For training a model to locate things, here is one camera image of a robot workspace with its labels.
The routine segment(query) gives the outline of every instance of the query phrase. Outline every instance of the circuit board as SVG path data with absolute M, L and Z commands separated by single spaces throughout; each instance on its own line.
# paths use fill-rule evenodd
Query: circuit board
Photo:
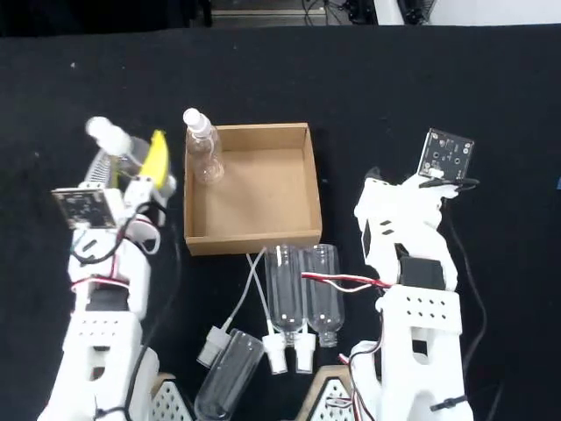
M 473 140 L 430 129 L 417 174 L 443 180 L 465 178 L 473 144 Z
M 79 225 L 88 228 L 116 226 L 103 189 L 57 189 L 52 193 L 71 229 Z

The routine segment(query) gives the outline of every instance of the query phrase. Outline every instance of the perforated base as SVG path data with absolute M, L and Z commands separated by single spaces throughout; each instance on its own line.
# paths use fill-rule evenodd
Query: perforated base
M 173 382 L 163 382 L 152 400 L 152 421 L 195 421 Z
M 352 407 L 337 408 L 327 404 L 329 397 L 349 398 L 349 394 L 343 383 L 338 379 L 330 379 L 325 383 L 323 393 L 316 402 L 314 412 L 308 418 L 309 421 L 354 421 Z

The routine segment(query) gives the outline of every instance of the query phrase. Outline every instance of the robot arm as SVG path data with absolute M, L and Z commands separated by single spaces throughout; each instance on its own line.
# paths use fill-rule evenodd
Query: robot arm
M 468 139 L 431 129 L 416 175 L 401 185 L 376 174 L 365 180 L 355 208 L 365 263 L 393 286 L 376 303 L 383 314 L 381 343 L 372 347 L 363 341 L 350 358 L 361 419 L 473 419 L 464 392 L 459 298 L 453 292 L 458 272 L 437 231 L 443 198 L 476 184 L 465 179 L 472 146 Z M 373 364 L 378 349 L 381 381 Z
M 114 168 L 110 177 L 93 171 L 108 162 L 116 163 L 118 157 L 100 152 L 86 182 L 53 192 L 74 228 L 68 274 L 76 299 L 41 421 L 146 421 L 151 410 L 159 361 L 152 349 L 143 351 L 140 322 L 150 284 L 146 256 L 158 251 L 161 210 L 174 191 L 163 133 L 154 134 L 144 164 L 124 194 L 107 188 Z M 154 206 L 147 203 L 154 202 L 156 212 L 151 213 Z

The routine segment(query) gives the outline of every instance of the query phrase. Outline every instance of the red wire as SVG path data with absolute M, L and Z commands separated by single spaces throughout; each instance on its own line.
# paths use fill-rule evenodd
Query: red wire
M 330 281 L 345 281 L 345 282 L 351 281 L 351 282 L 358 282 L 358 283 L 367 283 L 382 288 L 391 287 L 390 284 L 385 283 L 380 279 L 365 278 L 365 277 L 354 278 L 352 276 L 344 276 L 344 275 L 323 275 L 323 274 L 310 275 L 310 274 L 302 273 L 302 278 L 313 279 L 314 281 L 319 281 L 319 282 L 323 281 L 324 279 L 329 279 Z
M 82 278 L 79 279 L 76 282 L 72 282 L 72 288 L 75 287 L 76 285 L 80 285 L 81 283 L 85 283 L 85 282 L 89 282 L 90 280 L 99 280 L 99 281 L 111 281 L 114 283 L 119 283 L 121 285 L 123 285 L 124 287 L 128 287 L 129 283 L 127 281 L 123 281 L 121 279 L 117 279 L 117 278 L 111 278 L 108 276 L 100 276 L 100 275 L 92 275 L 92 276 L 88 276 L 87 278 Z

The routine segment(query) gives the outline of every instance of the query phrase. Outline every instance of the black cable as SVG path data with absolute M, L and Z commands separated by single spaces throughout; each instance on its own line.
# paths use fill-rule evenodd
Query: black cable
M 126 233 L 127 228 L 129 227 L 129 225 L 131 224 L 131 222 L 134 220 L 134 218 L 142 211 L 143 208 L 151 208 L 151 207 L 155 207 L 158 208 L 160 211 L 162 211 L 164 214 L 166 213 L 166 208 L 164 208 L 161 204 L 159 204 L 158 202 L 144 202 L 141 203 L 139 206 L 137 206 L 137 208 L 134 210 L 134 213 L 132 214 L 131 217 L 127 218 L 126 221 L 124 221 L 123 226 L 119 229 L 118 233 L 117 233 L 117 240 L 115 241 L 115 245 L 109 250 L 109 252 L 107 252 L 106 254 L 104 254 L 102 257 L 83 257 L 80 256 L 74 249 L 72 249 L 71 254 L 82 264 L 82 265 L 95 265 L 96 263 L 101 263 L 102 261 L 106 261 L 107 259 L 109 259 L 110 257 L 113 256 L 113 254 L 115 254 L 115 252 L 117 251 L 117 249 L 121 246 L 121 243 L 123 243 L 124 240 L 124 235 Z
M 380 313 L 380 339 L 378 339 L 378 343 L 375 346 L 373 346 L 371 349 L 354 353 L 353 355 L 351 355 L 351 357 L 349 357 L 349 362 L 347 363 L 347 367 L 349 368 L 349 376 L 351 377 L 352 389 L 356 392 L 357 396 L 359 397 L 360 404 L 362 405 L 366 415 L 370 418 L 371 421 L 376 421 L 376 420 L 374 416 L 370 413 L 368 408 L 366 408 L 365 401 L 362 398 L 362 395 L 360 395 L 359 388 L 357 388 L 357 383 L 354 381 L 354 377 L 352 375 L 352 361 L 357 355 L 377 353 L 382 347 L 383 333 L 384 333 L 384 318 L 382 316 L 382 313 Z
M 491 404 L 491 408 L 489 409 L 489 413 L 487 414 L 487 418 L 485 418 L 486 421 L 493 421 L 494 414 L 497 412 L 497 408 L 499 408 L 499 402 L 501 401 L 503 390 L 504 383 L 501 383 L 501 385 L 497 389 L 497 393 L 494 396 L 494 400 Z
M 306 8 L 306 4 L 304 3 L 304 0 L 301 0 L 302 2 L 302 8 L 304 9 L 304 22 L 306 23 L 307 26 L 315 26 L 314 23 L 312 22 L 312 18 L 309 15 L 309 11 L 312 9 L 312 7 L 314 7 L 316 5 L 316 3 L 319 0 L 314 0 L 311 5 Z
M 452 236 L 452 239 L 454 240 L 456 246 L 458 247 L 459 251 L 462 254 L 462 258 L 464 259 L 465 274 L 466 274 L 467 281 L 470 285 L 470 288 L 472 289 L 472 293 L 473 296 L 475 297 L 475 301 L 479 306 L 479 309 L 481 310 L 481 327 L 479 328 L 479 332 L 473 339 L 472 343 L 468 346 L 467 351 L 465 352 L 464 355 L 464 360 L 462 362 L 462 368 L 464 370 L 464 382 L 465 382 L 465 378 L 467 377 L 467 372 L 469 370 L 470 363 L 472 362 L 473 355 L 475 354 L 475 351 L 477 350 L 477 347 L 479 346 L 479 343 L 485 336 L 487 330 L 487 311 L 485 308 L 485 303 L 483 303 L 483 300 L 481 299 L 481 295 L 479 294 L 479 291 L 477 289 L 477 284 L 475 282 L 475 278 L 473 277 L 472 266 L 470 265 L 470 261 L 467 257 L 467 252 L 465 251 L 464 244 L 462 243 L 462 240 L 458 236 L 458 233 L 456 232 L 456 228 L 452 221 L 451 207 L 446 206 L 446 204 L 447 202 L 444 201 L 444 208 L 446 210 L 446 212 L 444 213 L 446 218 L 444 220 L 448 225 L 448 228 L 450 229 L 450 234 Z
M 161 208 L 162 208 L 161 210 L 165 214 L 167 214 L 166 208 L 164 208 L 163 206 L 161 206 Z M 99 419 L 99 418 L 103 418 L 106 415 L 109 415 L 111 412 L 117 412 L 117 411 L 122 411 L 124 413 L 124 418 L 126 419 L 126 421 L 132 421 L 131 420 L 131 414 L 130 414 L 131 401 L 132 401 L 132 395 L 134 393 L 134 385 L 136 383 L 138 371 L 140 370 L 142 360 L 144 359 L 146 351 L 148 350 L 150 342 L 152 341 L 154 335 L 156 334 L 156 331 L 158 331 L 158 329 L 160 328 L 160 325 L 162 324 L 162 322 L 166 318 L 167 313 L 172 308 L 172 306 L 174 304 L 174 301 L 175 301 L 175 298 L 179 295 L 179 289 L 181 287 L 181 249 L 180 249 L 181 237 L 179 235 L 179 232 L 177 231 L 177 226 L 175 225 L 174 222 L 170 222 L 169 227 L 170 227 L 170 231 L 171 231 L 172 236 L 173 236 L 174 251 L 175 251 L 176 267 L 175 267 L 174 290 L 169 295 L 169 298 L 167 299 L 166 303 L 162 307 L 160 313 L 158 313 L 158 315 L 156 316 L 156 319 L 154 320 L 152 328 L 150 329 L 150 331 L 148 332 L 148 334 L 146 335 L 146 337 L 144 339 L 145 343 L 142 346 L 142 348 L 140 349 L 140 353 L 138 354 L 138 358 L 137 358 L 137 360 L 134 364 L 134 368 L 132 369 L 131 379 L 129 381 L 129 387 L 127 389 L 126 398 L 124 400 L 124 405 L 119 406 L 119 407 L 110 408 L 108 410 L 96 410 L 96 415 L 94 416 L 94 421 Z
M 326 7 L 326 10 L 329 11 L 331 13 L 331 15 L 333 15 L 333 17 L 335 18 L 335 20 L 339 23 L 339 25 L 342 25 L 343 22 L 341 22 L 341 19 L 339 19 L 339 16 L 337 16 L 337 14 L 331 9 L 330 5 L 328 5 Z
M 474 178 L 457 178 L 455 180 L 443 180 L 440 178 L 433 178 L 432 180 L 428 180 L 426 182 L 422 182 L 419 184 L 419 189 L 427 189 L 428 187 L 439 187 L 439 186 L 458 186 L 456 191 L 467 191 L 475 189 L 479 186 L 479 180 Z
M 304 24 L 306 24 L 306 26 L 314 26 L 312 19 L 309 17 L 309 9 L 306 9 L 306 4 L 304 3 L 305 0 L 300 1 L 302 3 L 302 9 L 304 10 Z

